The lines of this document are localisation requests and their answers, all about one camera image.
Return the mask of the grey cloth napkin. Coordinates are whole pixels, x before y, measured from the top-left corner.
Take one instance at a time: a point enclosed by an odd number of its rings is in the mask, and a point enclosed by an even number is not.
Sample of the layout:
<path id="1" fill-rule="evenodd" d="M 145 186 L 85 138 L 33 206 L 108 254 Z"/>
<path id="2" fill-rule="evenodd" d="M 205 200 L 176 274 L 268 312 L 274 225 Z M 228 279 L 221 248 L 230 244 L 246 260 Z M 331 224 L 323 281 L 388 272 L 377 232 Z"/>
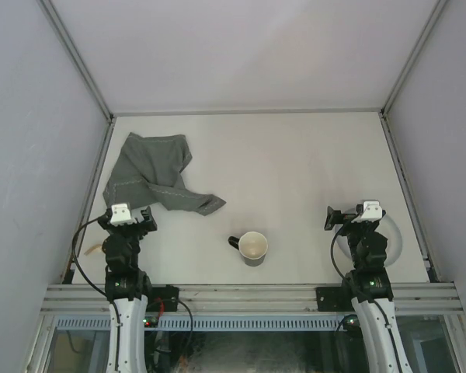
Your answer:
<path id="1" fill-rule="evenodd" d="M 144 138 L 129 133 L 103 191 L 106 205 L 161 204 L 168 211 L 213 214 L 226 202 L 214 194 L 187 189 L 182 172 L 192 159 L 183 134 Z"/>

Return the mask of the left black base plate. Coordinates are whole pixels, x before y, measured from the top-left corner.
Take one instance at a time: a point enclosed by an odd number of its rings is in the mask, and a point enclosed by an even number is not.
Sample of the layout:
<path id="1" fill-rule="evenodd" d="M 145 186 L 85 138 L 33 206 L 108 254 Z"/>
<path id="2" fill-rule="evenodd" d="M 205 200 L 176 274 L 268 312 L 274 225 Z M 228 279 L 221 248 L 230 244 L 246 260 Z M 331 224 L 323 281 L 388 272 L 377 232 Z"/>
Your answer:
<path id="1" fill-rule="evenodd" d="M 179 303 L 179 288 L 172 285 L 154 286 L 151 290 L 146 312 L 175 312 Z"/>

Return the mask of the white bowl plate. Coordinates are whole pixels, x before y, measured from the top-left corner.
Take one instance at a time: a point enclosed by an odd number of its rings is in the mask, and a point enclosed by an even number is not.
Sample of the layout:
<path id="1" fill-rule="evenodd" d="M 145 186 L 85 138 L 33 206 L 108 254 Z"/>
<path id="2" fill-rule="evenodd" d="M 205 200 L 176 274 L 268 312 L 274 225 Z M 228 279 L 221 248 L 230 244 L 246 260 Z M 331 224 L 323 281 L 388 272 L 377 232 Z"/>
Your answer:
<path id="1" fill-rule="evenodd" d="M 388 240 L 386 248 L 387 257 L 384 261 L 384 266 L 389 267 L 394 264 L 402 254 L 402 234 L 394 219 L 391 218 L 388 214 L 386 214 L 380 220 L 380 224 L 377 227 L 376 232 L 380 233 Z M 336 239 L 336 245 L 339 247 L 339 250 L 350 260 L 351 254 L 347 237 L 339 236 Z"/>

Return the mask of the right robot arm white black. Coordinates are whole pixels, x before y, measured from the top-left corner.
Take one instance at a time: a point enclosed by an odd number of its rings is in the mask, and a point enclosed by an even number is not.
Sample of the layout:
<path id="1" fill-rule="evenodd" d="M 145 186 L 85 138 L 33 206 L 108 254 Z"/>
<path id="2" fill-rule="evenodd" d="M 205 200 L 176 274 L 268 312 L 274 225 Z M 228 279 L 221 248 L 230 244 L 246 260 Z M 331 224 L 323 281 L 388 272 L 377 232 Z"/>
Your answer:
<path id="1" fill-rule="evenodd" d="M 411 372 L 398 330 L 394 295 L 385 268 L 388 239 L 377 232 L 386 211 L 377 200 L 365 200 L 351 212 L 327 208 L 324 230 L 335 230 L 330 260 L 342 279 L 341 299 L 360 323 L 371 372 Z M 338 237 L 345 237 L 353 269 L 344 274 L 335 260 Z"/>

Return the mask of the dark mug cream inside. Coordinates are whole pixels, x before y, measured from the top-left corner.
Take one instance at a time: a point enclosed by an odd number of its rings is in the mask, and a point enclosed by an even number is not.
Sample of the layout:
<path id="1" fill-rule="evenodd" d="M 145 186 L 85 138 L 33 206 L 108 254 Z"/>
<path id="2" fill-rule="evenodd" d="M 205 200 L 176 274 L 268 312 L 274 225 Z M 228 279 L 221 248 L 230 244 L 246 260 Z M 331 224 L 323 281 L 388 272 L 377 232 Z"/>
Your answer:
<path id="1" fill-rule="evenodd" d="M 241 237 L 230 236 L 228 244 L 238 250 L 244 263 L 250 267 L 261 265 L 269 248 L 267 238 L 259 232 L 246 232 Z"/>

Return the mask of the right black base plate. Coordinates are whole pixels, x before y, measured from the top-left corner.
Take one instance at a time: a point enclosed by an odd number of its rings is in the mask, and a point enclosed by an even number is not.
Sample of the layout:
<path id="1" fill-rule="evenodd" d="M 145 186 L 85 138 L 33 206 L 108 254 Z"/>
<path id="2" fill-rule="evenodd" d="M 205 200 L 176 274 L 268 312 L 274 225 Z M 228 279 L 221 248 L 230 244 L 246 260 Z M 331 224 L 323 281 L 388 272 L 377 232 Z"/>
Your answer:
<path id="1" fill-rule="evenodd" d="M 316 301 L 320 312 L 351 312 L 351 294 L 344 287 L 317 287 Z"/>

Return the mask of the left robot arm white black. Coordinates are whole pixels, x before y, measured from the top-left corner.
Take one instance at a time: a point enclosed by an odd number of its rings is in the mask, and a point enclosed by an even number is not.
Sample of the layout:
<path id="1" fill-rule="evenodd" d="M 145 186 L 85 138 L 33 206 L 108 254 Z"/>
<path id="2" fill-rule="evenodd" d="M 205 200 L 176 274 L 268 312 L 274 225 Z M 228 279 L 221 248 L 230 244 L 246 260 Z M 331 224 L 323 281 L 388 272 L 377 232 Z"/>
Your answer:
<path id="1" fill-rule="evenodd" d="M 76 231 L 72 249 L 82 229 L 96 222 L 109 233 L 103 241 L 105 255 L 104 288 L 97 287 L 81 268 L 75 253 L 72 258 L 85 281 L 108 302 L 110 341 L 107 372 L 146 372 L 144 361 L 144 316 L 155 300 L 148 275 L 139 268 L 140 241 L 157 230 L 151 208 L 131 209 L 114 204 L 106 212 L 87 221 Z"/>

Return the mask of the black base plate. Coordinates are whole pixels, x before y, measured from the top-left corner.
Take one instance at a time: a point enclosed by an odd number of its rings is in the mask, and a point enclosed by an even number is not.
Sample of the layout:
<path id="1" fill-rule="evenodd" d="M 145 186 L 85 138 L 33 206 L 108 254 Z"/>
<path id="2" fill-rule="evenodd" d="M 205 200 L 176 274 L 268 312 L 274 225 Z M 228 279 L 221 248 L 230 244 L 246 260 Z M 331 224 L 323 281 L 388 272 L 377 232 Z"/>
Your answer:
<path id="1" fill-rule="evenodd" d="M 317 287 L 316 301 L 320 312 L 351 312 L 351 294 L 344 287 Z"/>
<path id="2" fill-rule="evenodd" d="M 154 286 L 151 290 L 146 312 L 175 312 L 179 303 L 179 288 L 172 285 Z"/>

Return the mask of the aluminium front rail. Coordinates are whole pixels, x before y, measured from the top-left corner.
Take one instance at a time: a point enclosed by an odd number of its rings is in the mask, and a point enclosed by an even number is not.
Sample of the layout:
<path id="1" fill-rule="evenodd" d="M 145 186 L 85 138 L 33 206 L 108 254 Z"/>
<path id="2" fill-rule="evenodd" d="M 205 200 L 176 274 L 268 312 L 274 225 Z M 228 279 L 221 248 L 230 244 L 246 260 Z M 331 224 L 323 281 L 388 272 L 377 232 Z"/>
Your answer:
<path id="1" fill-rule="evenodd" d="M 180 284 L 179 299 L 196 315 L 315 315 L 320 312 L 317 287 L 324 284 Z M 393 284 L 397 315 L 461 314 L 463 307 L 452 283 Z M 105 315 L 106 299 L 88 285 L 51 285 L 42 315 Z"/>

